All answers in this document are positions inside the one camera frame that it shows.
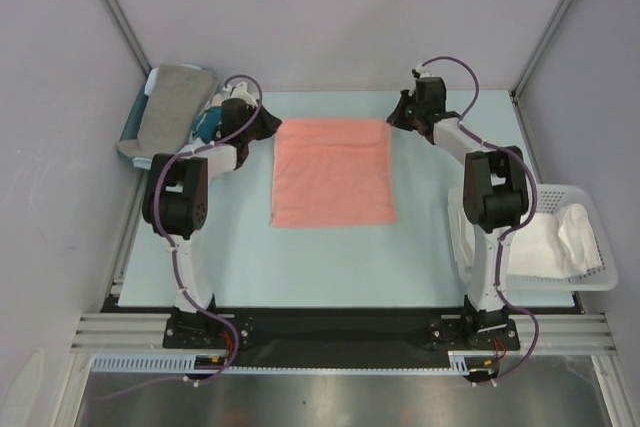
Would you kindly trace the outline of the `grey towel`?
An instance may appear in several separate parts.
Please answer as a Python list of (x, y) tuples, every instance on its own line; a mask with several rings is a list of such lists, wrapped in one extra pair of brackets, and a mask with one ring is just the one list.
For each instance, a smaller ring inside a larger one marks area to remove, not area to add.
[(128, 158), (173, 154), (187, 142), (191, 125), (217, 87), (215, 74), (183, 65), (162, 64), (133, 139), (116, 144)]

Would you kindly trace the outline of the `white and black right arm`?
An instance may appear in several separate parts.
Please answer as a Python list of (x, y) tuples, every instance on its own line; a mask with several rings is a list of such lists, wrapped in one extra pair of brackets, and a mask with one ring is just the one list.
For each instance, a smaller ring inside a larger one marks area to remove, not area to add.
[(415, 87), (400, 93), (387, 118), (398, 129), (417, 132), (445, 150), (463, 167), (462, 206), (474, 229), (471, 279), (455, 335), (471, 348), (481, 349), (508, 326), (504, 283), (515, 232), (525, 215), (532, 215), (527, 182), (531, 173), (517, 147), (496, 146), (472, 132), (461, 116), (446, 109), (444, 80), (419, 76)]

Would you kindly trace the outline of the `white towel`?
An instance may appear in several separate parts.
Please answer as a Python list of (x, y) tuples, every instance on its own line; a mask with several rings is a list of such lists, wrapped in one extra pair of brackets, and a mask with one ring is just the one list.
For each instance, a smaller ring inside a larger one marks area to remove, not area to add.
[[(449, 225), (461, 280), (471, 278), (475, 235), (462, 205), (450, 201)], [(603, 265), (585, 207), (573, 203), (558, 213), (537, 213), (512, 239), (507, 274), (564, 280)]]

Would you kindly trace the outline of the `pink towel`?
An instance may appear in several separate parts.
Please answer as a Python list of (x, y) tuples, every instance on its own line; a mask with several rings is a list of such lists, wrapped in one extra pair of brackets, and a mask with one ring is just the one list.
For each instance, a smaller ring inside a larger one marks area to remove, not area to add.
[(289, 119), (275, 137), (272, 225), (392, 224), (391, 127), (379, 119)]

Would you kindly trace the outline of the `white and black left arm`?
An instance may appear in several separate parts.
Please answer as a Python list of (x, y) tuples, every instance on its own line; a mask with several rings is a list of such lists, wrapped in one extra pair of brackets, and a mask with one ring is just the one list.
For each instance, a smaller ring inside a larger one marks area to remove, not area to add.
[(216, 314), (213, 288), (194, 259), (194, 235), (208, 216), (209, 182), (242, 167), (249, 145), (273, 137), (282, 120), (257, 101), (216, 96), (196, 116), (190, 142), (156, 154), (143, 198), (143, 220), (164, 241), (176, 286), (163, 345), (208, 347), (231, 327)]

